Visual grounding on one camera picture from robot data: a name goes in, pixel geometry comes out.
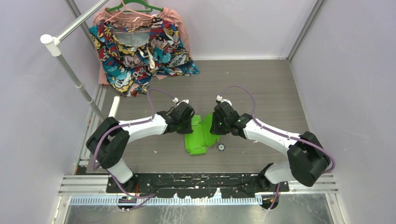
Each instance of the green hanger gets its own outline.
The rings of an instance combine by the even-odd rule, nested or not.
[[[161,11],[161,12],[163,11],[163,8],[158,8],[158,7],[155,7],[155,6],[151,6],[151,5],[147,4],[143,0],[123,0],[123,1],[124,1],[125,5],[128,4],[128,3],[138,3],[138,4],[141,4],[141,5],[145,6],[145,7],[147,7],[147,8],[150,8],[148,10],[140,10],[140,11],[137,11],[137,12],[152,12],[153,9]],[[111,12],[111,11],[114,11],[114,10],[118,10],[119,11],[120,8],[122,8],[122,7],[124,7],[124,5],[121,2],[118,6],[110,8],[107,11],[108,12]]]

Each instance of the black mounting plate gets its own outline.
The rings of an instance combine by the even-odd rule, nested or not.
[[[220,188],[222,198],[254,197],[256,192],[275,191],[275,186],[263,189],[256,183],[254,173],[140,173],[137,176],[138,192],[143,195],[154,193],[157,197],[179,198],[213,197]],[[107,193],[121,193],[112,178],[107,185]],[[289,191],[287,182],[281,183],[281,192]]]

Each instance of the gray floor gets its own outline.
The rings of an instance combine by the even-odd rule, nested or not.
[[[195,114],[213,111],[216,96],[230,85],[248,88],[257,102],[256,116],[261,121],[290,132],[308,130],[296,85],[286,60],[196,61],[201,73],[192,77],[153,78],[150,87],[160,88],[179,99],[189,99]],[[108,88],[103,109],[110,111],[117,93]],[[168,110],[174,104],[159,92],[152,92],[156,111]],[[239,114],[250,113],[252,101],[239,89],[228,90],[224,98],[231,100]],[[118,120],[148,117],[151,109],[145,95],[121,98]],[[149,136],[128,144],[123,158],[134,172],[259,172],[270,162],[282,162],[282,154],[261,143],[232,135],[222,136],[217,145],[204,155],[190,156],[184,147],[184,137],[176,133]]]

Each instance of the white wall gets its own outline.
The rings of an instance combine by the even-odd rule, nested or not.
[[[75,0],[81,11],[96,1]],[[190,38],[191,54],[199,59],[285,59],[315,2],[148,0],[153,6],[174,9],[181,15]],[[119,3],[110,0],[107,6]]]
[[[292,60],[353,224],[395,223],[396,2],[329,0]]]
[[[0,220],[46,224],[64,174],[71,174],[88,104],[40,43],[74,18],[62,0],[4,1],[0,8]],[[99,63],[81,30],[60,45],[90,94]]]

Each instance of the clothing rack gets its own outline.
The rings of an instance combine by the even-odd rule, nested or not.
[[[40,37],[41,43],[47,47],[48,51],[54,56],[63,68],[66,70],[70,79],[73,81],[75,87],[80,91],[81,95],[83,95],[84,99],[88,102],[93,112],[98,116],[100,121],[103,121],[106,117],[100,111],[95,101],[86,91],[84,85],[81,83],[79,78],[74,73],[73,69],[70,67],[69,63],[67,63],[66,59],[63,57],[62,52],[58,48],[61,41],[63,41],[68,35],[70,35],[74,30],[76,30],[81,24],[83,24],[90,16],[92,16],[96,11],[98,11],[102,6],[104,6],[109,0],[100,0],[94,6],[92,6],[85,13],[81,14],[77,17],[69,26],[67,26],[64,30],[62,30],[58,35],[51,36],[49,34],[44,34]]]

